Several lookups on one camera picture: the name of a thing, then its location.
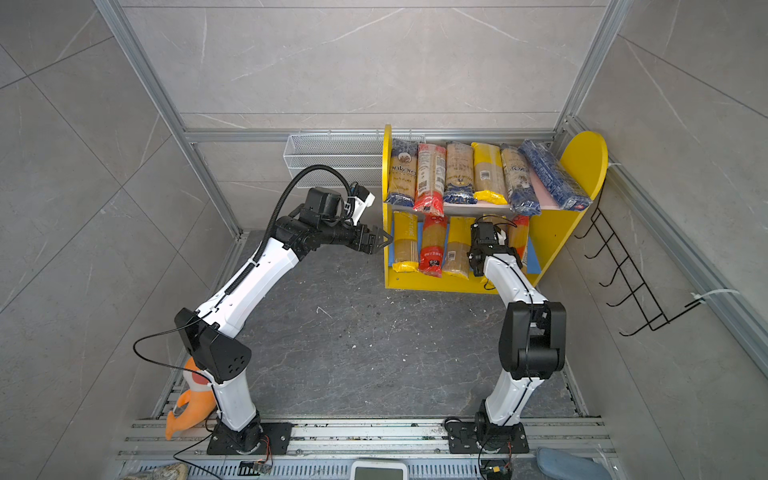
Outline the blue Barilla spaghetti box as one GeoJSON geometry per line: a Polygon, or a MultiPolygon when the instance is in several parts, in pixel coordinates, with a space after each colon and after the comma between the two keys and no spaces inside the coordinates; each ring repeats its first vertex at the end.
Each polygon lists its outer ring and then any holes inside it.
{"type": "Polygon", "coordinates": [[[584,211],[592,199],[565,170],[554,155],[540,143],[526,139],[518,148],[561,210],[584,211]]]}

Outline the yellow Pastatime spaghetti bag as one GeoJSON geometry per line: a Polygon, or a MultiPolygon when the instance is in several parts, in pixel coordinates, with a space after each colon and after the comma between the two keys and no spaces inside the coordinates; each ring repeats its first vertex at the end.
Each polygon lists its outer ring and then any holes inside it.
{"type": "Polygon", "coordinates": [[[393,269],[398,273],[418,270],[418,217],[406,212],[393,214],[393,269]]]}

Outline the yellow end spaghetti bag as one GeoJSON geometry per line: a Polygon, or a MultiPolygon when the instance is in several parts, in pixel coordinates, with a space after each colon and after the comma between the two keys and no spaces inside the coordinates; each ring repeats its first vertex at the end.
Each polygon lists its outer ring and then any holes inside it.
{"type": "Polygon", "coordinates": [[[507,205],[501,150],[496,145],[473,142],[474,198],[507,205]]]}

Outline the red label spaghetti bag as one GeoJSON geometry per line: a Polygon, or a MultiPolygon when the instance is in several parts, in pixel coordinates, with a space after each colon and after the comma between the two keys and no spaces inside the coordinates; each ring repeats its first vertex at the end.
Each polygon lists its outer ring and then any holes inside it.
{"type": "Polygon", "coordinates": [[[444,216],[443,194],[446,175],[446,148],[418,145],[417,185],[414,209],[432,216],[444,216]]]}

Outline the blue Sankara spaghetti bag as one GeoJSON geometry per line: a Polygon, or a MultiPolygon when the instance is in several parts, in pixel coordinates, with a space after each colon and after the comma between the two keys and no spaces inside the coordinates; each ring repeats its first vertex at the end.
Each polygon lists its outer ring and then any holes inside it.
{"type": "Polygon", "coordinates": [[[385,202],[412,208],[416,198],[418,143],[392,140],[385,202]]]}

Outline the dark blue end spaghetti bag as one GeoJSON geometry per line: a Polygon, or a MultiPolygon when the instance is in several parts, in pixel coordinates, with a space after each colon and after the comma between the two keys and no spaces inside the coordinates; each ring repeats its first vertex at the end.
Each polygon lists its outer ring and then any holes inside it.
{"type": "Polygon", "coordinates": [[[446,145],[444,201],[450,204],[476,204],[474,197],[474,159],[470,145],[449,142],[446,145]]]}

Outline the plain yellow top spaghetti bag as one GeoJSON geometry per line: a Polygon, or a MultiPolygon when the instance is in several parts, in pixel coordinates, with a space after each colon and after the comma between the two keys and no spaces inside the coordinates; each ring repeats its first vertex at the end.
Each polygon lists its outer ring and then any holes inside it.
{"type": "Polygon", "coordinates": [[[468,279],[470,276],[469,251],[471,247],[471,217],[451,217],[448,223],[444,250],[443,273],[468,279]]]}

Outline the blue trim spaghetti bag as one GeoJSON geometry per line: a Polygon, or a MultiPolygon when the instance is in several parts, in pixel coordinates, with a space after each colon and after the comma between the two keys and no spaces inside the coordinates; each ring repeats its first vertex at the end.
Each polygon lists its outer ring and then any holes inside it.
{"type": "Polygon", "coordinates": [[[500,153],[508,204],[519,215],[540,215],[541,206],[531,183],[527,159],[509,144],[502,144],[500,153]]]}

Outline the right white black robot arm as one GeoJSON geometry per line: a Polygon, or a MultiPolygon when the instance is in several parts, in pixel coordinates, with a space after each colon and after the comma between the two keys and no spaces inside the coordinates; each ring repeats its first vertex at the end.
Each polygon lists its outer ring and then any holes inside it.
{"type": "Polygon", "coordinates": [[[498,341],[502,371],[475,415],[480,451],[499,439],[522,438],[521,415],[535,390],[565,364],[565,307],[541,294],[522,272],[517,251],[496,224],[481,218],[471,226],[470,269],[495,288],[506,311],[498,341]]]}

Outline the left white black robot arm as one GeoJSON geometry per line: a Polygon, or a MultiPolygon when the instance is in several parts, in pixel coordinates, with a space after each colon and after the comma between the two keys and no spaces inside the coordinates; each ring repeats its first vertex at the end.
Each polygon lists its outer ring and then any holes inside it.
{"type": "Polygon", "coordinates": [[[391,244],[391,235],[360,221],[374,202],[374,194],[359,185],[346,198],[327,188],[310,189],[290,214],[273,213],[258,250],[216,294],[196,310],[177,313],[176,328],[216,403],[211,450],[250,454],[265,446],[246,379],[252,352],[237,337],[266,294],[309,253],[340,245],[373,255],[391,244]]]}

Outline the thin red spaghetti bag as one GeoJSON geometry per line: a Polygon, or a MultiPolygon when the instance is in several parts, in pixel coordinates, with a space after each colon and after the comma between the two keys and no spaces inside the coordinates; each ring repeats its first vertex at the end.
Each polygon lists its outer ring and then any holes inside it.
{"type": "Polygon", "coordinates": [[[419,271],[422,274],[436,278],[442,276],[446,230],[444,217],[425,217],[419,252],[419,271]]]}

